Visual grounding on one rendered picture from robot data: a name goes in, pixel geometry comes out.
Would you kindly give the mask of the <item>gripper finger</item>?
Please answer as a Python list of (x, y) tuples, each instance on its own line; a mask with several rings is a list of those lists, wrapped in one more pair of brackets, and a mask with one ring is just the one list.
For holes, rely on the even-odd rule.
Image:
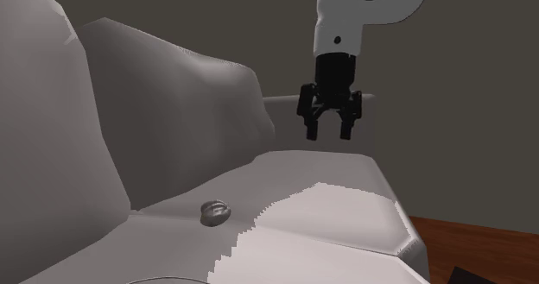
[(316, 141), (318, 137), (318, 119), (326, 110), (322, 105), (314, 103), (317, 94), (316, 85), (313, 83), (301, 86), (298, 99), (296, 114), (303, 118), (306, 126), (306, 138), (310, 141)]
[(340, 135), (343, 140), (350, 140), (355, 121), (362, 117), (362, 92), (353, 91), (338, 110), (341, 119)]

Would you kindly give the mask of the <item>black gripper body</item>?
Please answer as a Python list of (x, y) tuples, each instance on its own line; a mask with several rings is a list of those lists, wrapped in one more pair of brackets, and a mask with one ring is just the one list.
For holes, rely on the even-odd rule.
[(342, 107), (351, 96), (355, 79), (356, 56), (347, 53), (320, 54), (315, 58), (316, 102)]

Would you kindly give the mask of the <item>grey sofa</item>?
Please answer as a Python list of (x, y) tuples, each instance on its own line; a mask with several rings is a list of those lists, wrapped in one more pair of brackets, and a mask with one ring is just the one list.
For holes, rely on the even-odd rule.
[[(0, 284), (428, 284), (376, 162), (247, 66), (0, 0)], [(200, 223), (210, 200), (231, 207)]]

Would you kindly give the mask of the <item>grey ridged oval object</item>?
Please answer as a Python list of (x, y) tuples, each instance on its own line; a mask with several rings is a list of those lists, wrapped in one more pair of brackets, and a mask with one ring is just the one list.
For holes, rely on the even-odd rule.
[(200, 207), (200, 223), (206, 227), (216, 227), (231, 216), (231, 207), (221, 200), (210, 200)]

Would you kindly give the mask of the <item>dark robot stand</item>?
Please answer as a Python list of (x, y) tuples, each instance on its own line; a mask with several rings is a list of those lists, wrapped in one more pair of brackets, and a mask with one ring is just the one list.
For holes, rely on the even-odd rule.
[(447, 284), (497, 284), (485, 277), (476, 275), (463, 268), (455, 266), (449, 276)]

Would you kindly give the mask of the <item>grey round dish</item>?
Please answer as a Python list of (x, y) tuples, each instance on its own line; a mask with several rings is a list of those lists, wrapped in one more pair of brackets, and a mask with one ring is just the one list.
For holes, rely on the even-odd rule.
[(165, 275), (143, 278), (139, 280), (129, 281), (125, 284), (209, 284), (206, 281), (194, 279), (191, 277)]

